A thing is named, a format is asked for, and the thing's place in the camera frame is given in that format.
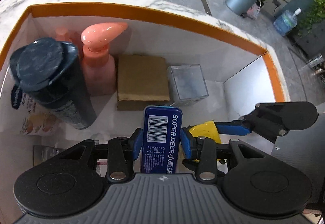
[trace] clear plastic box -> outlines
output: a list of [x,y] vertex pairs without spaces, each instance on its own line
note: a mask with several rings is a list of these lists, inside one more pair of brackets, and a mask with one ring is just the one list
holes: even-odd
[[169,106],[192,105],[209,96],[200,65],[170,66],[167,72]]

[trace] blue gripper pad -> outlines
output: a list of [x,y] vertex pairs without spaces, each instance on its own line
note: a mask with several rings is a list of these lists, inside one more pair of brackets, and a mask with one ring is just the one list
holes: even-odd
[[251,133],[251,129],[244,127],[242,124],[236,124],[237,121],[232,122],[215,122],[219,134],[245,136]]
[[139,157],[139,153],[143,144],[143,129],[137,128],[131,136],[134,140],[132,158],[135,161]]
[[185,158],[191,159],[192,156],[191,143],[184,128],[181,129],[180,139],[181,139],[181,145],[184,151]]

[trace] power cord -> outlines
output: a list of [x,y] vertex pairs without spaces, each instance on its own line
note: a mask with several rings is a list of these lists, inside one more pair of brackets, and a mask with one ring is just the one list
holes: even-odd
[[273,11],[273,17],[275,17],[275,11],[277,10],[278,7],[279,7],[279,6],[277,6],[277,7],[274,9],[274,11]]

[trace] dark bottle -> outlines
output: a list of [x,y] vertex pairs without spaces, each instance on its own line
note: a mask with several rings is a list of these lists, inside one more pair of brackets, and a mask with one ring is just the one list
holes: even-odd
[[96,120],[74,44],[40,38],[16,50],[9,64],[16,85],[58,118],[76,129]]

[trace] pink bottle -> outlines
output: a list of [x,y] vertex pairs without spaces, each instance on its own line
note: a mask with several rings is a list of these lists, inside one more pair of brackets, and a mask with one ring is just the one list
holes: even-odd
[[78,40],[74,39],[72,41],[72,38],[70,38],[70,36],[69,36],[69,30],[67,28],[58,27],[58,28],[56,28],[55,33],[56,33],[55,40],[72,42],[74,45],[76,45],[78,47],[79,59],[83,58],[82,47],[80,47],[79,43],[76,43],[76,42],[78,42]]
[[91,25],[81,34],[82,70],[91,96],[111,95],[116,89],[115,60],[109,54],[109,42],[127,29],[127,23]]

